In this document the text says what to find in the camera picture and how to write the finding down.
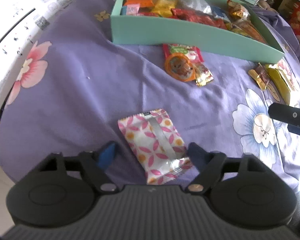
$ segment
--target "mint green box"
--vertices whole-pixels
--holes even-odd
[[[227,10],[227,0],[206,0],[210,5]],[[259,17],[244,2],[251,22],[269,45],[216,27],[183,20],[120,15],[123,0],[116,0],[111,19],[113,43],[153,45],[178,43],[197,46],[201,51],[241,58],[253,62],[276,64],[283,56],[280,45]]]

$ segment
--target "ribbed black surface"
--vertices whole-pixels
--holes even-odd
[[[55,229],[23,225],[8,231],[6,240],[297,240],[286,227],[253,231],[217,217],[202,197],[179,186],[126,186],[103,196],[83,219]]]

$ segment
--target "black line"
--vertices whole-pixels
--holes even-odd
[[[32,13],[35,10],[35,8],[33,8],[31,11],[29,11],[28,13],[26,13],[20,20],[18,20],[0,39],[0,43],[1,41],[3,41],[3,39],[24,19],[26,18],[30,13]]]

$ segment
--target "pink and white patterned packet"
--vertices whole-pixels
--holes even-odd
[[[192,167],[185,143],[165,110],[120,119],[118,126],[145,169],[147,184],[164,184]]]

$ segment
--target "blue flower print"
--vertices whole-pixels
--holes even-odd
[[[277,127],[274,127],[272,119],[267,115],[268,107],[256,92],[247,89],[245,98],[248,106],[239,104],[232,113],[234,130],[242,136],[240,142],[243,152],[257,156],[272,168],[278,156]]]

